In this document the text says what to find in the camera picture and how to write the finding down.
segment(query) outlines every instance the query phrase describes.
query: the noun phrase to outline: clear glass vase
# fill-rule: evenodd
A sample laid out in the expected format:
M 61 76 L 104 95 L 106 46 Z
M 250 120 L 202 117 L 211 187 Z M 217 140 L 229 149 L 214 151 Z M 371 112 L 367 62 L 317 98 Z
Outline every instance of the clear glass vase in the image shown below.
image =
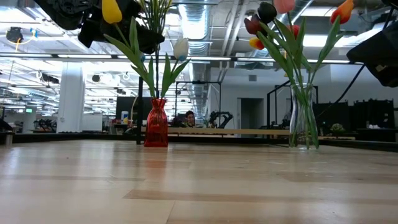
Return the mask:
M 318 131 L 312 110 L 313 86 L 291 85 L 292 117 L 290 119 L 289 147 L 296 149 L 318 149 Z
M 164 111 L 165 99 L 152 99 L 152 110 L 148 114 L 145 147 L 167 147 L 167 116 Z

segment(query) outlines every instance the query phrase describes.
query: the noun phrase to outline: white tulip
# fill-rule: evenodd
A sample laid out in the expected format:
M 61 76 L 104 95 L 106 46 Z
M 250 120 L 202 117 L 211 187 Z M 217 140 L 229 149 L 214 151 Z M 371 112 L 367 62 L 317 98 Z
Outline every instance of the white tulip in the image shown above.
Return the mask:
M 188 57 L 188 48 L 187 38 L 178 39 L 174 45 L 174 57 L 180 62 L 185 61 Z

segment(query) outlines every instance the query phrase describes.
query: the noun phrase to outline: pillar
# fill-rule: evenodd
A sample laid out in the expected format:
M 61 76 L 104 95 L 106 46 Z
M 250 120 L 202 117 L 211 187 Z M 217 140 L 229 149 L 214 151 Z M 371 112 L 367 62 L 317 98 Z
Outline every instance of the pillar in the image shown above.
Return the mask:
M 36 109 L 37 107 L 26 107 L 23 118 L 24 125 L 22 127 L 22 133 L 33 133 L 32 130 L 35 128 L 33 122 L 36 120 Z
M 57 133 L 81 132 L 85 103 L 86 77 L 83 64 L 64 62 L 61 76 Z

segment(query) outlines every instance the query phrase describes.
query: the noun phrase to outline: red vase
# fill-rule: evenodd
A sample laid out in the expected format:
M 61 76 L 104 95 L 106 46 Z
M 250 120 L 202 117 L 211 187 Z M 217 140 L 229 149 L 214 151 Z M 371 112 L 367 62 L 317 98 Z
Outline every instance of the red vase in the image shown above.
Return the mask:
M 152 99 L 152 110 L 148 114 L 145 147 L 167 147 L 167 116 L 164 111 L 166 100 Z

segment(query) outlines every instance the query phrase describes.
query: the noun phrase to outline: man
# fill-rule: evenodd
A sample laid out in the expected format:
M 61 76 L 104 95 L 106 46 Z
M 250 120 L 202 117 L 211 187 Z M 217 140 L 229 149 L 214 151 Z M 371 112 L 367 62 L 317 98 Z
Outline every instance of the man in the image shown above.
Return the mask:
M 192 111 L 187 111 L 185 113 L 185 127 L 194 128 L 195 127 L 195 115 Z

